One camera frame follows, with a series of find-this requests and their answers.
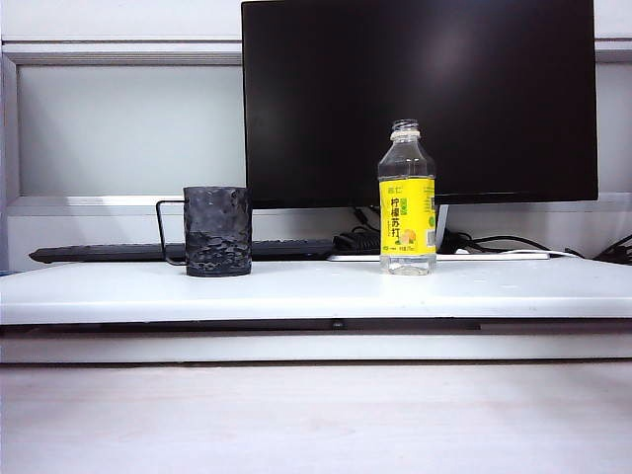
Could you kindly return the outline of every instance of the cup handle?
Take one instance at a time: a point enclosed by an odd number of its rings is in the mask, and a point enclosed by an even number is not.
[[[187,262],[177,262],[175,260],[171,260],[167,256],[167,246],[165,244],[165,231],[162,227],[162,214],[160,213],[160,205],[167,202],[168,203],[182,203],[184,202],[184,200],[183,199],[165,199],[165,200],[159,200],[158,202],[156,202],[156,217],[158,217],[158,231],[160,232],[160,249],[162,250],[162,258],[165,260],[165,262],[171,265],[176,265],[176,266],[186,265]]]

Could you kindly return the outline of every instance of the clear liquid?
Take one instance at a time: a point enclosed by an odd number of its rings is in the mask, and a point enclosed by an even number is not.
[[[380,255],[379,265],[386,274],[414,277],[428,275],[436,268],[436,254]]]

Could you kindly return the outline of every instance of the computer monitor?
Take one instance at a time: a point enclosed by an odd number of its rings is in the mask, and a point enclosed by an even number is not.
[[[597,196],[592,0],[242,5],[255,208],[378,204],[394,119],[442,203]]]

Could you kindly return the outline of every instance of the yellow label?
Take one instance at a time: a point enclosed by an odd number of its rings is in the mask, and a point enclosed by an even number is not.
[[[379,197],[382,255],[436,252],[433,178],[382,181]]]

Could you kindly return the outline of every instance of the keyboard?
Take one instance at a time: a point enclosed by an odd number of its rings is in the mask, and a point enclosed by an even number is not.
[[[262,240],[253,242],[254,261],[326,260],[334,252],[332,240]],[[185,259],[185,244],[167,244],[173,260]],[[162,262],[160,244],[81,245],[37,249],[36,262]]]

